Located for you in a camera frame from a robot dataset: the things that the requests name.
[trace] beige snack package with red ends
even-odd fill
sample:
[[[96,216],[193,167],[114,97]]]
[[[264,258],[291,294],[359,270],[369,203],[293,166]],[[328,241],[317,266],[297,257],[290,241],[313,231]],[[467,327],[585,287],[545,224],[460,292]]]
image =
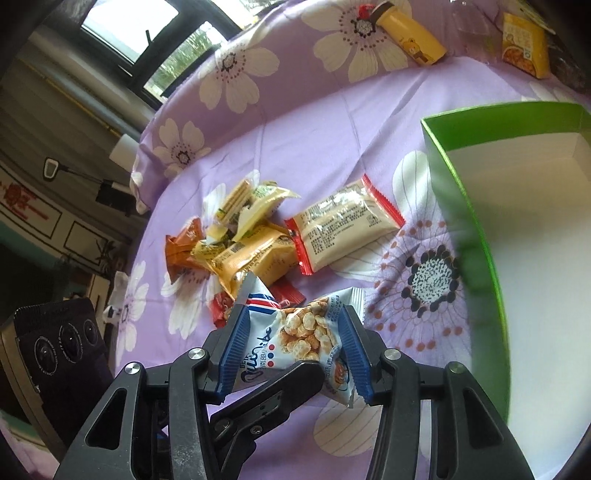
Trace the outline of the beige snack package with red ends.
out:
[[[404,219],[367,175],[285,221],[295,243],[300,270],[321,268],[396,232]]]

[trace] box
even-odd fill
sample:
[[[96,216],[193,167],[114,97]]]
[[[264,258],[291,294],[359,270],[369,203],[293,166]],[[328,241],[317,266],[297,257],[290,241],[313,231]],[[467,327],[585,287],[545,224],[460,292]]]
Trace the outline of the box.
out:
[[[591,423],[591,116],[523,102],[422,122],[462,259],[473,373],[538,480]]]

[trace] black window frame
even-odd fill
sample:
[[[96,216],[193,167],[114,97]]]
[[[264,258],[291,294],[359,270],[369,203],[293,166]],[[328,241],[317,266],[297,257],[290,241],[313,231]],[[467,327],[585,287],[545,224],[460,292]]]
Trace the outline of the black window frame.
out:
[[[166,59],[201,25],[209,22],[226,40],[231,40],[242,32],[242,29],[210,0],[165,1],[174,7],[178,14],[158,35],[151,39],[148,47],[135,62],[130,61],[109,43],[84,27],[81,27],[71,38],[79,48],[98,61],[107,73],[121,81],[125,87],[155,110],[162,106],[162,102],[146,90],[145,84]],[[166,88],[164,93],[167,96],[172,94],[174,89],[207,60],[215,50],[215,47],[208,48]]]

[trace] yellow tumbler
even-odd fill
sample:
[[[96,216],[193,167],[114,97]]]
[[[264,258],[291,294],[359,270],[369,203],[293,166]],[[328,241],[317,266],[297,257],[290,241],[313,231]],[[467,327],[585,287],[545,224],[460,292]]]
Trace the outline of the yellow tumbler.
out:
[[[374,8],[369,20],[382,27],[419,65],[432,65],[447,52],[429,30],[390,2]]]

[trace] food image on package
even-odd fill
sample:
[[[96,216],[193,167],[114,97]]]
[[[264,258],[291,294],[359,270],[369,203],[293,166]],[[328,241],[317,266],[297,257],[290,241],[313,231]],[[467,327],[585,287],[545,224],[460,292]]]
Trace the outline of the food image on package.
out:
[[[337,319],[344,305],[352,305],[362,319],[361,288],[347,288],[313,300],[299,308],[281,309],[264,284],[257,279],[246,305],[251,334],[234,390],[241,390],[274,377],[299,360],[320,362],[324,370],[322,394],[351,405],[355,387],[341,357]]]

